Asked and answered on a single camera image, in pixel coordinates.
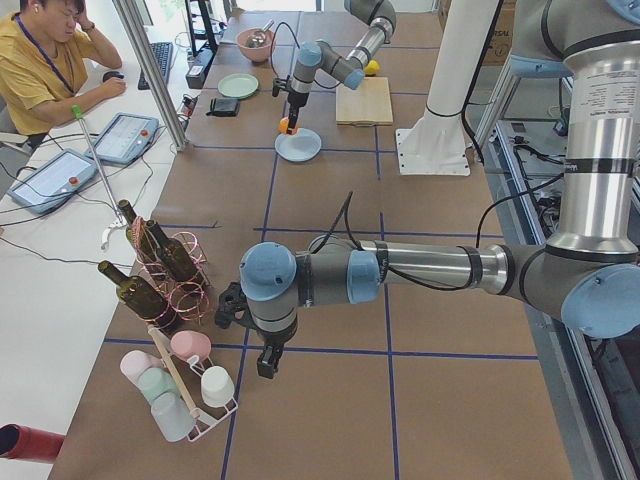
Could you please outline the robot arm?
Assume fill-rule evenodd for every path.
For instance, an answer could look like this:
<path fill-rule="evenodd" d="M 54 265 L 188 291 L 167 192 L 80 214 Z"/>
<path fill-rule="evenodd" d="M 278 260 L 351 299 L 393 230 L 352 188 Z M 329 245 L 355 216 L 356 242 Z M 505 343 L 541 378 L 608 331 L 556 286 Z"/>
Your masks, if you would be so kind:
<path fill-rule="evenodd" d="M 293 74 L 273 81 L 272 94 L 288 93 L 288 117 L 284 134 L 296 133 L 299 110 L 307 103 L 316 72 L 321 70 L 351 90 L 356 90 L 365 78 L 365 67 L 396 30 L 396 12 L 390 1 L 346 0 L 344 9 L 368 26 L 366 33 L 348 55 L 337 53 L 328 42 L 304 42 L 298 51 Z"/>
<path fill-rule="evenodd" d="M 574 77 L 556 232 L 539 247 L 320 239 L 293 254 L 258 244 L 242 259 L 240 284 L 265 344 L 262 377 L 277 372 L 299 307 L 368 302 L 386 282 L 506 295 L 592 338 L 638 327 L 638 250 L 626 223 L 639 142 L 639 10 L 629 1 L 570 2 L 566 19 L 546 6 L 540 20 L 546 48 Z"/>

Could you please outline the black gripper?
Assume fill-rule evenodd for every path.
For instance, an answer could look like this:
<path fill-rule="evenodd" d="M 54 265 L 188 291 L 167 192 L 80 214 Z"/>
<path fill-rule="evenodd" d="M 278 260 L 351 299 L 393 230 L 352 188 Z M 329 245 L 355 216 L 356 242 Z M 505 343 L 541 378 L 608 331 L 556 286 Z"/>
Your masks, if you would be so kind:
<path fill-rule="evenodd" d="M 299 111 L 302 107 L 306 105 L 307 100 L 308 100 L 307 93 L 290 92 L 288 94 L 288 97 L 287 97 L 287 101 L 289 104 L 288 117 L 292 119 L 296 119 L 297 124 L 298 124 Z"/>
<path fill-rule="evenodd" d="M 267 379 L 274 378 L 278 372 L 279 361 L 283 355 L 284 346 L 296 333 L 296 329 L 286 329 L 280 332 L 258 332 L 258 336 L 264 342 L 262 353 L 256 362 L 257 373 L 260 377 Z"/>

